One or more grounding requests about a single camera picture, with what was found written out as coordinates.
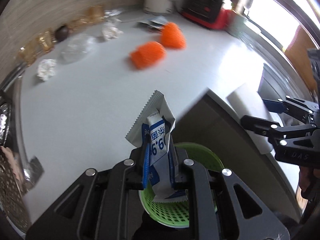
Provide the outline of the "person right hand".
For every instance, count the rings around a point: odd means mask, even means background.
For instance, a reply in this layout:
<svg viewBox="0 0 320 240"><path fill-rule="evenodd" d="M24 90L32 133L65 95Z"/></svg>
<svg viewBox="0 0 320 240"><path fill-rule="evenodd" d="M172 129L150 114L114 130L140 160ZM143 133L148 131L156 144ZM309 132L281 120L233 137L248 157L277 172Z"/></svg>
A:
<svg viewBox="0 0 320 240"><path fill-rule="evenodd" d="M309 167L299 167L299 187L301 189L301 195L304 199L311 200L314 197L312 188L314 181L316 180L316 170Z"/></svg>

